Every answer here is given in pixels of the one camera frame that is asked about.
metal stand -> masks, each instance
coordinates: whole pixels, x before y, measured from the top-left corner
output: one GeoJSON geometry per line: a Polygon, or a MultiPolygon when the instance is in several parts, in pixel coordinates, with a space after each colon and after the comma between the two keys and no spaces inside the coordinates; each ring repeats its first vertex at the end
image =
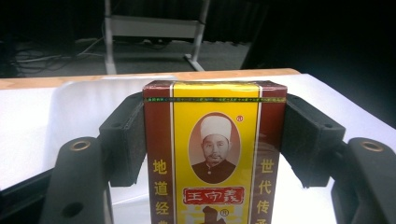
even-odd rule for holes
{"type": "Polygon", "coordinates": [[[106,72],[109,75],[117,74],[113,56],[113,35],[194,38],[192,53],[186,54],[185,59],[196,71],[204,71],[204,68],[198,64],[197,60],[204,36],[210,0],[203,1],[201,15],[198,21],[181,21],[113,16],[111,15],[110,0],[105,0],[106,72]]]}

red label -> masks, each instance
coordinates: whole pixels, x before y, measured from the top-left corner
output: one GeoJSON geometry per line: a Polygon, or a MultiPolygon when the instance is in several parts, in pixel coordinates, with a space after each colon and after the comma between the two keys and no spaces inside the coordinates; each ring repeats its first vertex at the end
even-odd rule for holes
{"type": "Polygon", "coordinates": [[[239,204],[244,201],[245,189],[232,188],[194,188],[183,190],[185,204],[239,204]]]}

cardboard box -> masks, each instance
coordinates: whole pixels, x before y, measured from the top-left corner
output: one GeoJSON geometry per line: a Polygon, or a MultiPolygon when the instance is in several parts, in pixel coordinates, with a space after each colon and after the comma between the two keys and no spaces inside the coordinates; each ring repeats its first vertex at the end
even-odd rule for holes
{"type": "Polygon", "coordinates": [[[151,223],[271,223],[286,94],[270,81],[148,84],[151,223]]]}

white cap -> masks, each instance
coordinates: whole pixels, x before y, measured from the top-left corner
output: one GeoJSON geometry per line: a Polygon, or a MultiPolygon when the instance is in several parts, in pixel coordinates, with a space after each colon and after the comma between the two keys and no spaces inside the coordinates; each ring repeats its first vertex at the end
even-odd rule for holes
{"type": "Polygon", "coordinates": [[[201,123],[201,141],[210,134],[221,134],[230,141],[231,122],[221,116],[209,116],[201,123]]]}

floor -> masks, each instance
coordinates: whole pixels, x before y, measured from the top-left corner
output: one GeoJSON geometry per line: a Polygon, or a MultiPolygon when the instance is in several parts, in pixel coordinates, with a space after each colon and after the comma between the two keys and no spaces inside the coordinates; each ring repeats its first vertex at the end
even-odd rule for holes
{"type": "MultiPolygon", "coordinates": [[[[206,71],[237,70],[245,60],[248,48],[249,44],[204,42],[198,63],[206,71]]],[[[194,69],[184,59],[184,55],[190,54],[191,50],[192,43],[185,41],[155,44],[150,41],[116,41],[114,59],[118,74],[189,72],[194,69]]],[[[71,58],[36,49],[22,50],[17,55],[20,75],[58,77],[106,74],[106,49],[102,40],[79,40],[77,52],[77,56],[71,58]]]]}

